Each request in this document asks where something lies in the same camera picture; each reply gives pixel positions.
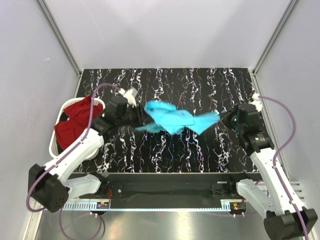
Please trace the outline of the cyan t shirt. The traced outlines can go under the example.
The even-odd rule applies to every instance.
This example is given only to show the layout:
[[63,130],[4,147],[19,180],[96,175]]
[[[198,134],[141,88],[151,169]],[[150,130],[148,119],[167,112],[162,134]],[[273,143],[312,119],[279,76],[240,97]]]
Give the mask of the cyan t shirt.
[[136,130],[152,134],[167,132],[170,135],[179,135],[187,128],[200,135],[221,119],[215,112],[193,116],[187,110],[177,109],[174,104],[163,101],[147,102],[144,111],[153,122],[137,127]]

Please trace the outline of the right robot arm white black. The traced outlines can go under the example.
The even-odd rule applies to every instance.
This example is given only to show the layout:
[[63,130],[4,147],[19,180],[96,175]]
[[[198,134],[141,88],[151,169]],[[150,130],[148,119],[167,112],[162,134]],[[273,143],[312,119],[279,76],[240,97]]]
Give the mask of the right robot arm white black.
[[249,202],[262,217],[264,229],[271,240],[308,238],[318,220],[313,208],[306,208],[295,193],[278,161],[274,144],[262,129],[260,111],[252,103],[236,105],[222,113],[221,122],[235,131],[240,146],[257,167],[268,193],[249,178],[234,180],[230,187]]

